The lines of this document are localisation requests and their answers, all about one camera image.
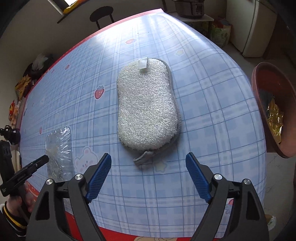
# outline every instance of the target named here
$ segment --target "blue gripper pad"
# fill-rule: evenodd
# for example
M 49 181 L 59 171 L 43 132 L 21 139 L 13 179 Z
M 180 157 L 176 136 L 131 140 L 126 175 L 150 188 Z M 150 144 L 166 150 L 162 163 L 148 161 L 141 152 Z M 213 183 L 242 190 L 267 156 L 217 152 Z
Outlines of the blue gripper pad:
M 209 202 L 212 198 L 209 183 L 190 153 L 186 155 L 185 163 L 200 198 Z
M 110 171 L 111 163 L 111 156 L 107 154 L 89 181 L 88 191 L 85 196 L 89 202 L 97 198 L 101 187 Z

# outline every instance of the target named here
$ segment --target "white refrigerator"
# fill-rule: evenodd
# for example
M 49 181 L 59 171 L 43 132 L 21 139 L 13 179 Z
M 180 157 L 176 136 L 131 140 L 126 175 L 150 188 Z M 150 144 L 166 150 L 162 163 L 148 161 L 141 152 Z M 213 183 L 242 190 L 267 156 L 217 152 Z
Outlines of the white refrigerator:
M 272 36 L 277 13 L 267 0 L 227 0 L 230 41 L 245 57 L 261 57 Z

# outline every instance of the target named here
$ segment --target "silver bolt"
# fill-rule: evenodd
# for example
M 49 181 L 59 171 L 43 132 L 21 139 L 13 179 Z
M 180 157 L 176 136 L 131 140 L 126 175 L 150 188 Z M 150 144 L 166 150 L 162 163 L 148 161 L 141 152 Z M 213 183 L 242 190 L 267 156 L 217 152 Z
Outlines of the silver bolt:
M 77 174 L 76 176 L 75 176 L 75 179 L 76 180 L 80 180 L 80 179 L 82 179 L 83 178 L 83 175 L 82 174 Z
M 50 184 L 52 184 L 54 181 L 52 180 L 52 179 L 48 179 L 48 180 L 46 180 L 46 184 L 47 185 L 50 185 Z
M 214 178 L 216 180 L 221 180 L 222 179 L 222 176 L 220 174 L 215 174 Z
M 251 184 L 251 181 L 250 181 L 249 179 L 245 179 L 245 180 L 244 180 L 244 184 L 246 184 L 246 185 L 250 185 L 250 184 Z

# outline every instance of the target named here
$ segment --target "tiled floor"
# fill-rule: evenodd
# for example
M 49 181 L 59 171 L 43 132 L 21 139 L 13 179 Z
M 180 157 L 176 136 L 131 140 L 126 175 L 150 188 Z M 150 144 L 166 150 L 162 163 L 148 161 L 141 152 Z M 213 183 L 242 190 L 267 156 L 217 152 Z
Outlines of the tiled floor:
M 269 62 L 280 68 L 296 86 L 296 70 L 288 59 L 264 60 L 263 58 L 245 58 L 230 43 L 223 48 L 251 79 L 253 69 L 260 62 Z M 266 155 L 266 193 L 264 199 L 264 211 L 276 217 L 277 223 L 270 231 L 270 240 L 279 234 L 287 224 L 293 209 L 293 177 L 296 157 L 289 159 L 281 158 L 276 153 Z

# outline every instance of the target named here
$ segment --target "yellow foil wrapper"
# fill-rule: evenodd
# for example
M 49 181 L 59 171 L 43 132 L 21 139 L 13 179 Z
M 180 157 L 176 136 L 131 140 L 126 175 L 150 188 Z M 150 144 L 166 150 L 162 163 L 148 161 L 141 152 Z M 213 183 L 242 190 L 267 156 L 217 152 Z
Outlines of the yellow foil wrapper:
M 269 128 L 277 143 L 281 143 L 281 128 L 283 126 L 283 115 L 279 107 L 276 105 L 274 98 L 268 105 L 269 118 L 267 119 Z

